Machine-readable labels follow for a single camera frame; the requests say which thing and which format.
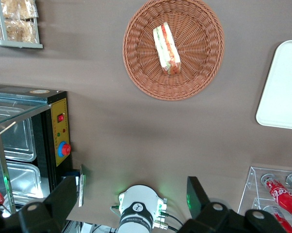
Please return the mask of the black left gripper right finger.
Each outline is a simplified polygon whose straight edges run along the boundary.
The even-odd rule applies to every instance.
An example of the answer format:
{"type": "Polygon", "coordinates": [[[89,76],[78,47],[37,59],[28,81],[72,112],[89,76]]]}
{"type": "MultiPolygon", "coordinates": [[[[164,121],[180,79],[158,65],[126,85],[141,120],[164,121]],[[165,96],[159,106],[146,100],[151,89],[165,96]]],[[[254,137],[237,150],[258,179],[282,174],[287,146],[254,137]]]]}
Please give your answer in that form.
{"type": "Polygon", "coordinates": [[[187,178],[187,204],[191,219],[179,233],[284,233],[270,213],[250,209],[240,215],[218,201],[210,201],[197,177],[187,178]]]}

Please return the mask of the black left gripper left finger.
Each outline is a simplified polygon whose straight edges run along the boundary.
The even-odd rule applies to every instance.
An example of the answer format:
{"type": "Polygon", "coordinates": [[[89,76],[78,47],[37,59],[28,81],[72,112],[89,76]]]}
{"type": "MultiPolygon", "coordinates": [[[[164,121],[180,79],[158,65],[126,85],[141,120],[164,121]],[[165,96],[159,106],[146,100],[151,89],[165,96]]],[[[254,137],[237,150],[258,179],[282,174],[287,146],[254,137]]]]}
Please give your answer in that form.
{"type": "Polygon", "coordinates": [[[67,176],[45,200],[30,202],[9,217],[0,211],[0,233],[60,233],[77,197],[76,178],[67,176]]]}

